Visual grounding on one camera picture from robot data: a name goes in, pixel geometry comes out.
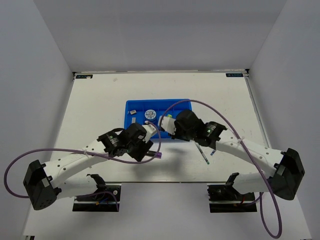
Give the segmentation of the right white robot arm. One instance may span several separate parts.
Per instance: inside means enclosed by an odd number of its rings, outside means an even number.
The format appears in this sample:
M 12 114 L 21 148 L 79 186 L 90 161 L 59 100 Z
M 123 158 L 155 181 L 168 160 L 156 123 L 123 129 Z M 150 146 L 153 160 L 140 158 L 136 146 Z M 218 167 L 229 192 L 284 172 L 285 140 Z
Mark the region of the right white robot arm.
M 296 150 L 281 151 L 237 138 L 226 126 L 214 121 L 204 123 L 189 109 L 176 118 L 165 116 L 160 125 L 172 139 L 194 141 L 214 152 L 224 152 L 259 167 L 261 172 L 258 173 L 230 175 L 224 185 L 229 198 L 236 200 L 250 192 L 273 192 L 288 201 L 295 198 L 305 175 Z

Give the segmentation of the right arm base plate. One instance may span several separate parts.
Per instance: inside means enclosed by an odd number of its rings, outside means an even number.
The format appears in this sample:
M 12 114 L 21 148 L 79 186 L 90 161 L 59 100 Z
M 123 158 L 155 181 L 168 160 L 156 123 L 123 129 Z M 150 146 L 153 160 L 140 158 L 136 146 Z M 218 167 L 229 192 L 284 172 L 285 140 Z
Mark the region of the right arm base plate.
M 256 197 L 253 192 L 246 194 L 228 194 L 224 185 L 207 185 L 210 213 L 256 213 Z

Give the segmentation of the round blue white tape tin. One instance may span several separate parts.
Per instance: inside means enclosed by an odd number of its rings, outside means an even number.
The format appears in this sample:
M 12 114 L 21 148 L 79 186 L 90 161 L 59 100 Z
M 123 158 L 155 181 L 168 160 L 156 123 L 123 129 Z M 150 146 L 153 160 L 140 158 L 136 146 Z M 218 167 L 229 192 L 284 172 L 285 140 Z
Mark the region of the round blue white tape tin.
M 151 122 L 151 123 L 156 123 L 157 122 L 157 112 L 154 109 L 147 109 L 144 112 L 144 120 Z

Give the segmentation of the purple cap black highlighter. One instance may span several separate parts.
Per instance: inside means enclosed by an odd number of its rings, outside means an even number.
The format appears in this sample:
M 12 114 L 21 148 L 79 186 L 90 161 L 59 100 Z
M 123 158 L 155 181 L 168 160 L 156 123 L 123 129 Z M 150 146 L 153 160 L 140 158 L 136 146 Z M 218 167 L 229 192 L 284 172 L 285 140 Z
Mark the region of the purple cap black highlighter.
M 149 151 L 146 153 L 146 156 L 148 156 L 148 157 L 155 157 L 156 159 L 161 159 L 161 158 L 162 158 L 162 153 L 161 153 L 161 152 L 156 152 L 156 151 L 149 150 Z

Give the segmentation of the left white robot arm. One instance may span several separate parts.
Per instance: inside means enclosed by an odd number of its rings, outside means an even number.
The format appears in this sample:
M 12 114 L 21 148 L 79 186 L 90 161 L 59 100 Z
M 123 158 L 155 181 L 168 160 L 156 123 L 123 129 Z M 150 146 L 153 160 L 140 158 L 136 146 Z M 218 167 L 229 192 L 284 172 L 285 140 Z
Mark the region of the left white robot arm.
M 106 187 L 98 174 L 76 174 L 106 160 L 118 160 L 124 154 L 139 164 L 153 145 L 151 137 L 158 133 L 151 123 L 132 123 L 128 128 L 115 128 L 100 135 L 81 150 L 70 150 L 57 160 L 28 165 L 23 185 L 34 210 L 43 210 L 56 200 L 90 195 L 99 200 L 105 196 Z

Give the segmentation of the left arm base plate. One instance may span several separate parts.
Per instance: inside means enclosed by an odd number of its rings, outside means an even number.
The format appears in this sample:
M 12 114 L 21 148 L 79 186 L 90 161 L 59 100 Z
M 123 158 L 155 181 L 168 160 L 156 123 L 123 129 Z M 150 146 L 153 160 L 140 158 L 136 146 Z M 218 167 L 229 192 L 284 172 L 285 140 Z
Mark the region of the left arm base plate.
M 75 197 L 73 212 L 116 213 L 120 210 L 121 184 L 107 184 L 93 196 Z

